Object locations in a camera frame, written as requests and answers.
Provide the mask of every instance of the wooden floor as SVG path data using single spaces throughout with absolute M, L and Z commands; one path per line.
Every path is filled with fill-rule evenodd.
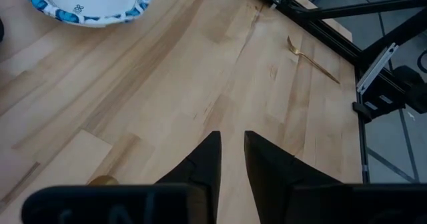
M 259 223 L 244 130 L 361 182 L 353 67 L 258 0 L 154 0 L 104 29 L 26 0 L 0 0 L 0 16 L 0 223 L 18 223 L 43 187 L 102 174 L 153 183 L 212 130 L 223 143 L 218 223 Z M 292 55 L 288 35 L 341 85 Z

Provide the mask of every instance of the black metal rod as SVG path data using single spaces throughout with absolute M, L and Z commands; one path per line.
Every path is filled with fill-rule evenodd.
M 315 8 L 307 11 L 299 11 L 301 18 L 310 20 L 318 19 L 329 19 L 337 17 L 347 17 L 355 15 L 363 15 L 370 13 L 378 13 L 384 11 L 395 11 L 401 9 L 408 9 L 414 7 L 425 7 L 427 6 L 427 0 L 390 0 L 390 1 L 379 1 L 374 3 L 363 3 L 357 5 L 348 5 L 345 7 L 335 8 Z
M 377 40 L 360 54 L 360 61 L 372 63 L 384 48 L 395 43 L 402 45 L 427 29 L 427 8 L 415 14 L 404 23 Z
M 356 83 L 362 78 L 363 72 L 360 68 L 354 69 L 354 79 Z M 357 103 L 363 103 L 363 96 L 359 92 L 356 92 L 356 101 Z M 370 183 L 369 176 L 369 163 L 368 163 L 368 152 L 366 150 L 366 129 L 365 129 L 365 120 L 362 117 L 362 114 L 358 113 L 358 124 L 359 124 L 359 140 L 360 140 L 360 158 L 362 162 L 362 181 L 363 184 Z

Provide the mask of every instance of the floor tile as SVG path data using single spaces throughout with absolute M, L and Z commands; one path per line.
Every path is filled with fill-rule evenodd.
M 366 143 L 391 164 L 414 177 L 399 111 L 393 111 L 366 124 Z
M 371 183 L 409 183 L 371 155 L 368 156 L 368 163 Z
M 417 14 L 419 11 L 421 11 L 420 8 L 411 8 L 381 13 L 385 34 L 393 31 L 396 27 Z
M 419 114 L 411 107 L 403 113 L 420 181 L 427 183 L 427 113 Z
M 366 3 L 365 0 L 319 0 L 315 2 L 318 7 L 340 7 Z M 341 25 L 353 33 L 353 43 L 364 49 L 382 37 L 380 19 L 378 14 L 341 17 L 336 19 Z

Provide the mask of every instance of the wood plank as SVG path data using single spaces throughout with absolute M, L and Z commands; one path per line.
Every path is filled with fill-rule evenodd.
M 321 48 L 316 43 L 315 57 L 320 53 L 324 59 L 322 63 L 337 79 L 340 79 L 340 57 L 330 49 Z M 342 123 L 343 119 L 337 115 L 337 110 L 343 107 L 340 85 L 327 79 L 323 91 L 324 109 L 322 111 L 322 125 L 318 128 L 316 137 L 316 169 L 327 172 L 331 177 L 340 178 L 342 173 Z
M 326 82 L 330 79 L 323 75 L 320 71 L 313 70 L 312 82 L 310 86 L 310 102 L 308 104 L 306 136 L 304 144 L 304 152 L 301 160 L 316 168 L 317 164 L 317 148 L 318 135 L 322 132 L 321 126 L 324 124 L 323 110 L 325 109 L 324 93 L 326 90 Z
M 110 149 L 110 144 L 86 131 L 80 131 L 0 214 L 0 223 L 20 223 L 21 206 L 35 191 L 54 185 L 84 185 Z
M 31 70 L 38 62 L 43 62 L 43 59 L 50 53 L 76 46 L 90 33 L 94 33 L 94 31 L 84 27 L 59 24 L 28 47 L 22 48 L 20 52 L 0 62 L 0 70 L 16 77 L 24 71 Z
M 69 25 L 60 25 L 44 36 L 49 38 L 41 38 L 26 50 L 0 64 L 0 68 L 5 68 L 10 76 L 14 78 L 0 89 L 1 114 L 8 111 L 18 102 L 20 102 L 21 109 L 30 108 L 36 100 L 57 85 L 64 75 L 70 72 L 89 52 L 97 47 L 111 31 L 111 29 L 88 31 L 90 29 L 81 29 L 81 27 L 73 31 L 70 28 L 62 27 L 69 27 Z M 63 39 L 63 37 L 70 36 L 62 34 L 63 32 L 69 33 L 73 38 Z M 40 58 L 42 59 L 39 60 L 38 55 L 43 51 L 32 48 L 43 48 L 47 45 L 49 45 L 48 55 L 41 55 Z M 29 55 L 29 53 L 37 53 L 37 56 Z M 62 60 L 60 65 L 58 65 L 58 59 Z M 19 67 L 8 68 L 8 65 L 12 67 L 16 63 L 30 63 L 30 65 L 27 66 L 28 70 L 27 67 L 24 67 L 24 69 Z
M 304 38 L 302 40 L 301 51 L 308 56 L 313 56 L 313 43 L 309 39 Z M 312 71 L 315 70 L 313 70 L 310 62 L 304 58 L 300 58 L 289 98 L 288 114 L 284 126 L 284 140 L 278 144 L 293 155 L 301 155 L 306 142 L 305 134 Z
M 354 68 L 348 64 L 344 58 L 340 57 L 341 69 L 340 78 L 342 80 L 342 102 L 353 103 L 356 94 L 352 91 L 356 86 L 356 80 L 351 78 Z M 341 105 L 340 115 L 342 116 L 342 171 L 340 180 L 345 183 L 362 183 L 362 159 L 360 150 L 360 136 L 358 129 L 357 113 L 350 111 L 350 106 Z
M 173 22 L 175 25 L 168 26 L 167 29 L 162 30 L 163 33 L 160 38 L 135 62 L 136 65 L 143 65 L 140 62 L 144 60 L 147 65 L 135 67 L 126 74 L 119 85 L 115 87 L 92 115 L 88 117 L 87 123 L 83 124 L 86 130 L 95 135 L 99 135 L 104 130 L 116 112 L 135 95 L 140 86 L 151 77 L 151 74 L 157 70 L 163 60 L 169 55 L 169 52 L 175 48 L 178 41 L 181 41 L 194 15 L 199 11 L 202 2 L 203 0 L 194 0 L 189 8 L 180 13 L 178 18 L 174 18 Z
M 0 62 L 30 46 L 60 24 L 37 11 L 29 1 L 6 8 L 1 12 L 1 20 L 5 26 L 5 36 L 0 49 Z
M 88 182 L 100 175 L 110 175 L 120 184 L 132 184 L 153 152 L 154 147 L 144 143 L 137 135 L 126 133 L 114 143 Z
M 14 190 L 19 188 L 38 165 L 14 150 L 5 150 L 0 153 L 0 213 L 10 202 Z
M 169 129 L 163 130 L 164 138 L 144 136 L 143 140 L 152 143 L 155 149 L 144 168 L 134 173 L 132 183 L 152 184 L 163 177 L 197 147 L 201 131 L 202 126 L 193 117 L 178 113 Z
M 128 125 L 137 126 L 134 124 L 136 122 L 134 121 L 136 118 L 135 113 L 138 113 L 150 99 L 154 99 L 154 97 L 151 96 L 157 88 L 161 88 L 159 86 L 162 80 L 169 79 L 171 82 L 184 83 L 184 80 L 181 78 L 183 76 L 180 74 L 170 74 L 173 72 L 173 68 L 171 67 L 177 64 L 177 60 L 171 57 L 160 57 L 160 59 L 165 58 L 165 60 L 169 61 L 167 65 L 157 65 L 155 69 L 147 66 L 150 63 L 143 60 L 157 59 L 159 55 L 163 55 L 163 52 L 161 52 L 162 47 L 166 45 L 166 43 L 170 45 L 171 40 L 167 38 L 167 35 L 160 35 L 160 33 L 165 33 L 167 31 L 170 33 L 176 30 L 170 23 L 180 19 L 185 8 L 193 1 L 194 0 L 178 0 L 176 5 L 174 5 L 168 14 L 163 17 L 163 21 L 159 23 L 159 25 L 156 25 L 150 33 L 133 47 L 132 52 L 129 53 L 137 57 L 134 63 L 132 63 L 133 69 L 130 69 L 126 73 L 126 78 L 122 78 L 123 81 L 115 87 L 114 91 L 109 94 L 109 97 L 97 106 L 97 111 L 94 111 L 91 116 L 86 119 L 83 124 L 86 130 L 89 130 L 91 133 L 94 133 L 96 136 L 109 143 L 116 143 L 119 138 L 126 133 Z M 160 52 L 149 51 L 152 50 L 151 45 L 154 43 L 156 47 L 159 47 Z M 185 45 L 182 43 L 175 45 L 175 48 L 178 47 L 185 49 Z M 125 65 L 127 61 L 129 60 L 124 59 L 122 65 Z M 162 97 L 165 99 L 157 100 L 158 102 L 156 105 L 173 105 L 173 103 L 171 103 L 173 100 L 172 97 L 178 94 L 179 93 L 175 95 L 173 95 L 173 93 L 163 93 Z M 114 102 L 115 100 L 118 100 L 118 102 L 115 103 L 113 107 L 110 107 L 111 101 Z M 103 109 L 104 115 L 102 117 L 97 117 L 96 114 L 99 113 L 101 109 Z M 152 109 L 151 112 L 152 114 L 157 113 L 156 109 Z M 135 133 L 138 134 L 141 131 L 152 131 L 151 135 L 156 135 L 156 133 L 158 133 L 154 124 L 144 129 L 135 130 Z

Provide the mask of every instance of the black plastic part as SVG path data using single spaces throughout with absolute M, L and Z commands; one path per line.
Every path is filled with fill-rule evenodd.
M 156 183 L 187 183 L 205 190 L 209 220 L 215 223 L 220 196 L 221 152 L 221 133 L 213 131 Z
M 417 85 L 406 92 L 406 102 L 420 114 L 427 112 L 427 83 Z
M 319 186 L 340 183 L 253 131 L 245 132 L 245 157 L 246 171 L 261 224 L 284 223 L 295 185 Z
M 361 114 L 365 123 L 369 123 L 372 121 L 371 110 L 369 110 L 369 108 L 367 108 L 365 105 L 361 103 L 353 102 L 352 107 L 353 107 L 353 111 Z
M 3 25 L 3 22 L 1 22 L 1 18 L 0 18 L 0 42 L 3 40 L 4 35 L 5 35 L 5 26 Z
M 397 79 L 411 86 L 424 84 L 424 80 L 422 79 L 421 75 L 412 68 L 405 65 L 395 68 L 393 70 L 393 75 Z
M 49 187 L 32 194 L 21 211 L 32 223 L 207 223 L 205 193 L 186 184 Z
M 410 89 L 409 84 L 399 79 L 396 81 L 407 86 L 407 90 Z M 363 94 L 363 105 L 369 108 L 372 119 L 406 107 L 406 92 L 399 90 L 399 88 L 393 87 L 391 83 L 387 83 L 386 79 L 375 78 Z
M 425 184 L 343 184 L 253 131 L 245 155 L 261 224 L 427 223 Z

